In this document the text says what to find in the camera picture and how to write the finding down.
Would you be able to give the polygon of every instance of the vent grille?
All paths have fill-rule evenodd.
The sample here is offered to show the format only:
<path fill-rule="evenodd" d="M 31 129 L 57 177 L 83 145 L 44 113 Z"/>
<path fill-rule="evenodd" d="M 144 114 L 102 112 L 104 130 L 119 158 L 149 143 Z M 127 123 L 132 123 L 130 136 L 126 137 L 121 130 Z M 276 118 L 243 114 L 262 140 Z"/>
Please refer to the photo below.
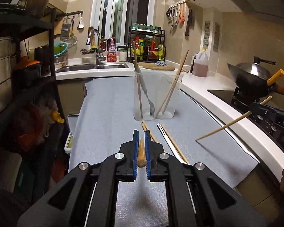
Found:
<path fill-rule="evenodd" d="M 220 42 L 220 30 L 221 30 L 221 26 L 218 23 L 215 23 L 214 41 L 213 41 L 213 51 L 214 52 L 218 52 L 218 45 Z"/>
<path fill-rule="evenodd" d="M 210 35 L 210 21 L 205 21 L 203 48 L 208 49 Z"/>

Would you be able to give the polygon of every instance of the silver screw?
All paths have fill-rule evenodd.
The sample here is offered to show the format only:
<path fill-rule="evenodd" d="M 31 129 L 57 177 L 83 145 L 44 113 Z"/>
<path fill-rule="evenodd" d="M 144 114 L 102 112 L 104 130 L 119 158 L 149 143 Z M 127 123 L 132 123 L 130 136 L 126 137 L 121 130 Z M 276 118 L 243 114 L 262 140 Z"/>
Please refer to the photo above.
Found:
<path fill-rule="evenodd" d="M 79 169 L 81 169 L 81 170 L 85 170 L 85 169 L 87 169 L 87 167 L 88 167 L 88 164 L 85 163 L 85 162 L 83 162 L 79 165 Z"/>
<path fill-rule="evenodd" d="M 161 153 L 161 154 L 160 154 L 160 158 L 161 158 L 161 159 L 168 159 L 168 158 L 169 158 L 169 155 L 166 154 L 166 153 Z"/>
<path fill-rule="evenodd" d="M 195 168 L 198 170 L 204 170 L 205 166 L 203 163 L 196 163 Z"/>
<path fill-rule="evenodd" d="M 123 153 L 116 153 L 115 158 L 116 159 L 122 159 L 122 158 L 124 158 L 124 154 Z"/>

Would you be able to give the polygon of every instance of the sink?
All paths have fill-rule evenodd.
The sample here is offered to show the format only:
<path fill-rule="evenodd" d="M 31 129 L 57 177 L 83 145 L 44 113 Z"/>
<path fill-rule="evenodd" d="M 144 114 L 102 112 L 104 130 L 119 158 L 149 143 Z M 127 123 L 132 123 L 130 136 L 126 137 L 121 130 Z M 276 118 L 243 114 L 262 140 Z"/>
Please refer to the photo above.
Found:
<path fill-rule="evenodd" d="M 73 66 L 64 66 L 58 69 L 56 72 L 70 72 L 70 71 L 80 71 L 80 70 L 91 70 L 95 68 L 95 64 L 82 64 Z"/>
<path fill-rule="evenodd" d="M 103 65 L 99 65 L 95 67 L 95 69 L 110 69 L 110 68 L 129 68 L 129 66 L 127 66 L 124 63 L 111 63 L 111 64 L 103 64 Z"/>

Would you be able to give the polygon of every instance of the faucet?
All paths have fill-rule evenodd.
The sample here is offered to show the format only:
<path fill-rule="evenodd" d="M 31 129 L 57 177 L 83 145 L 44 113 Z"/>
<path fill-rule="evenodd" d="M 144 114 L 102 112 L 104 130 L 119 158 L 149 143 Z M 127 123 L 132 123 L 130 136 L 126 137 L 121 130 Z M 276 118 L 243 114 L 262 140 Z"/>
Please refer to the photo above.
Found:
<path fill-rule="evenodd" d="M 103 55 L 102 50 L 100 49 L 100 32 L 97 29 L 92 29 L 89 34 L 86 41 L 86 45 L 91 45 L 91 36 L 93 33 L 96 33 L 98 36 L 98 49 L 97 49 L 97 55 L 96 55 L 96 66 L 99 66 L 102 60 L 106 60 L 106 57 Z"/>

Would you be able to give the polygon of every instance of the pan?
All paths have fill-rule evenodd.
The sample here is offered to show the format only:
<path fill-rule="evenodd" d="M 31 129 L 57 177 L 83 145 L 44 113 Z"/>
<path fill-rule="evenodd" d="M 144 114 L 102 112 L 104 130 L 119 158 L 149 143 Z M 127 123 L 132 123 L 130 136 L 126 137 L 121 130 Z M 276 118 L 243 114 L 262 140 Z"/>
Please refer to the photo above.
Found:
<path fill-rule="evenodd" d="M 280 87 L 275 83 L 279 78 L 279 76 L 277 76 L 278 73 L 274 74 L 270 79 L 265 79 L 248 73 L 237 66 L 231 64 L 227 65 L 233 81 L 247 95 L 255 98 L 265 97 L 274 92 L 284 95 L 284 87 Z"/>

